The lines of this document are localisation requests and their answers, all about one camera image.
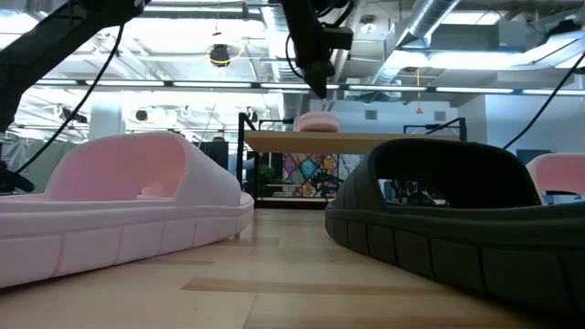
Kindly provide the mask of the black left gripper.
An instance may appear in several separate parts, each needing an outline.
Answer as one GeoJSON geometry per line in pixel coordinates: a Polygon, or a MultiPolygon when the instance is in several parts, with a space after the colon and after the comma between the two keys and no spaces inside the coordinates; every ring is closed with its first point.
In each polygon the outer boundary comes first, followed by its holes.
{"type": "Polygon", "coordinates": [[[330,62],[330,50],[325,40],[324,26],[318,20],[302,20],[288,25],[295,63],[319,99],[327,96],[328,77],[335,73],[330,62]]]}

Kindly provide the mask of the pink foam slide sandal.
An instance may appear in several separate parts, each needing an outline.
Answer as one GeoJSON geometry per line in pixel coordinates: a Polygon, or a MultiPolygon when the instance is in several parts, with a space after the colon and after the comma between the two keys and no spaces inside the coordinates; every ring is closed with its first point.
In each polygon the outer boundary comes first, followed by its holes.
{"type": "Polygon", "coordinates": [[[532,159],[529,172],[540,201],[546,204],[543,191],[569,192],[585,196],[585,154],[550,153],[532,159]]]}
{"type": "Polygon", "coordinates": [[[329,111],[310,111],[293,121],[295,132],[336,133],[339,131],[340,121],[329,111]]]}
{"type": "Polygon", "coordinates": [[[253,198],[176,133],[83,143],[40,194],[0,196],[0,289],[238,235],[253,198]]]}

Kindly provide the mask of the dark grey foam slide sandal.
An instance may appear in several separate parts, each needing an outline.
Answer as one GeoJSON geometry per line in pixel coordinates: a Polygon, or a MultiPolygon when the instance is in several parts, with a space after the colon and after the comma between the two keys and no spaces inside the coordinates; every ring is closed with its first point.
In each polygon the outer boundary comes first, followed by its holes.
{"type": "Polygon", "coordinates": [[[384,142],[340,186],[325,228],[341,246],[428,279],[585,318],[585,202],[544,204],[507,150],[384,142]]]}

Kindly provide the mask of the colourful mosaic panel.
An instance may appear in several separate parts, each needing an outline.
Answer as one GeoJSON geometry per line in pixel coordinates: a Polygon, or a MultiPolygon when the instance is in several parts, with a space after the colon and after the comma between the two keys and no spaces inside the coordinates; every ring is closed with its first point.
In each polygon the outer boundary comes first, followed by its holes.
{"type": "Polygon", "coordinates": [[[345,180],[341,154],[283,154],[282,192],[301,198],[335,198],[345,180]]]}

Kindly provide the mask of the long linear ceiling light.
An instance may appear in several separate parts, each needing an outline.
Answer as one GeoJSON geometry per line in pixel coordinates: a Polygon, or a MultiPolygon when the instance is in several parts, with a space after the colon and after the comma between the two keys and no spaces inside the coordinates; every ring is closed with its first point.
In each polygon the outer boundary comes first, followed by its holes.
{"type": "MultiPolygon", "coordinates": [[[[37,88],[80,89],[89,87],[91,80],[39,80],[37,88]]],[[[286,82],[238,82],[238,81],[173,81],[173,80],[105,80],[100,81],[99,88],[119,88],[121,90],[279,90],[309,91],[305,83],[286,82]]],[[[510,89],[486,87],[445,87],[445,86],[407,86],[407,85],[366,85],[366,84],[327,84],[327,91],[349,92],[407,92],[407,93],[445,93],[445,94],[494,94],[549,96],[554,89],[510,89]]]]}

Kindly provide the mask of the black monitor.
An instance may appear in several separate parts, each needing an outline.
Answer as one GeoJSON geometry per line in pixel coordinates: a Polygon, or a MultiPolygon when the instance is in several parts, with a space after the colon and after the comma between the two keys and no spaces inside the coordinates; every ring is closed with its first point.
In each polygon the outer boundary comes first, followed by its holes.
{"type": "Polygon", "coordinates": [[[229,169],[229,144],[227,142],[203,142],[200,150],[217,165],[229,169]]]}

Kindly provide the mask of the white building column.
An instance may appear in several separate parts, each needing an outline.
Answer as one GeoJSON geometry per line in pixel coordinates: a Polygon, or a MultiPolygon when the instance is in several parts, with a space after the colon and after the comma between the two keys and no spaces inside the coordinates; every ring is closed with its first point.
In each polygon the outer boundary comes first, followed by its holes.
{"type": "Polygon", "coordinates": [[[125,133],[121,104],[94,103],[90,107],[89,140],[125,133]]]}

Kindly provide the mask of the dark blue screen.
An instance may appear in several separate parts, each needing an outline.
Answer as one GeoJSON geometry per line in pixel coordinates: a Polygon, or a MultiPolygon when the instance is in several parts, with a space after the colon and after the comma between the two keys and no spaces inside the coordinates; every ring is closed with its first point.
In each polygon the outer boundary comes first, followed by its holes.
{"type": "Polygon", "coordinates": [[[551,154],[551,150],[530,150],[530,149],[517,149],[516,157],[524,164],[529,164],[536,157],[543,154],[551,154]]]}

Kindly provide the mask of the black ceiling device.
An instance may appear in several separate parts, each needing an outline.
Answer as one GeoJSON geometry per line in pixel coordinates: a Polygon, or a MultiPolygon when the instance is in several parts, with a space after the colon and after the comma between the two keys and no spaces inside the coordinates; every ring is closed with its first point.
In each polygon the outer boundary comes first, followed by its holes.
{"type": "Polygon", "coordinates": [[[58,116],[66,124],[70,122],[87,124],[89,122],[85,115],[79,114],[68,107],[58,107],[58,116]]]}

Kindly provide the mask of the grey curtain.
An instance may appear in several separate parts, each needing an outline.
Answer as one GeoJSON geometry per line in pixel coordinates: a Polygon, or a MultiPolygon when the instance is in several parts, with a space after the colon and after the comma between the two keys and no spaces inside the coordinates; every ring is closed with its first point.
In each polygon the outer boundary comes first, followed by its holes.
{"type": "MultiPolygon", "coordinates": [[[[35,139],[15,139],[7,141],[2,146],[0,159],[5,161],[11,171],[15,171],[26,163],[45,143],[35,139]]],[[[21,175],[35,186],[32,194],[43,193],[49,178],[52,176],[63,157],[76,147],[70,142],[56,141],[21,175]]]]}

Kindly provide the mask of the silver corrugated ceiling duct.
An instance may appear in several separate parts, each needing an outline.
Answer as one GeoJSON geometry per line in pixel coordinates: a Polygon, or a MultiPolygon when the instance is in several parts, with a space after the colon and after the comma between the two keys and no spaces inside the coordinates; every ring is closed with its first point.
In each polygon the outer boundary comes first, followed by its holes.
{"type": "MultiPolygon", "coordinates": [[[[289,35],[286,18],[279,4],[271,4],[261,8],[267,27],[267,43],[269,57],[272,58],[271,70],[273,79],[279,83],[303,83],[303,80],[294,74],[290,64],[300,74],[300,70],[293,63],[293,43],[286,43],[289,35]]],[[[283,92],[279,101],[279,111],[283,119],[293,119],[308,110],[308,92],[293,90],[283,92]]]]}

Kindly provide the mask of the wooden shelf with black frame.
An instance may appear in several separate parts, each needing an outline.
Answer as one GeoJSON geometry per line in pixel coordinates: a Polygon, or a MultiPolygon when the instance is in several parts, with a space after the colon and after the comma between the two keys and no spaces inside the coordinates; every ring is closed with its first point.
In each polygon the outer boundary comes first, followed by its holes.
{"type": "Polygon", "coordinates": [[[289,154],[368,154],[386,141],[408,138],[407,133],[321,133],[321,132],[275,132],[262,130],[263,121],[253,123],[246,113],[238,115],[237,179],[242,180],[243,148],[254,152],[252,197],[256,208],[323,209],[328,197],[268,197],[259,192],[261,153],[289,154]]]}

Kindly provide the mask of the silver spiral ceiling duct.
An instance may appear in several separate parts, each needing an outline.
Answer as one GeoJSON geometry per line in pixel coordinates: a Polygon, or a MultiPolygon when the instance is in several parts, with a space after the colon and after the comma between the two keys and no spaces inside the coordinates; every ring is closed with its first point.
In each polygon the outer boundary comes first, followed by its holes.
{"type": "Polygon", "coordinates": [[[385,59],[369,84],[390,84],[402,69],[424,67],[431,35],[461,0],[417,0],[411,14],[393,23],[384,40],[385,59]]]}

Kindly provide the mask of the grey rectangular ceiling duct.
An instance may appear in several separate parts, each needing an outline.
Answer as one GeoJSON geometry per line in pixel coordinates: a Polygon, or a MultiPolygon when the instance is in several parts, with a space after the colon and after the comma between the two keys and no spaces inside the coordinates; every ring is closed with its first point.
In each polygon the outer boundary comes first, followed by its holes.
{"type": "Polygon", "coordinates": [[[527,29],[518,22],[494,25],[439,25],[431,34],[431,50],[525,50],[527,29]]]}

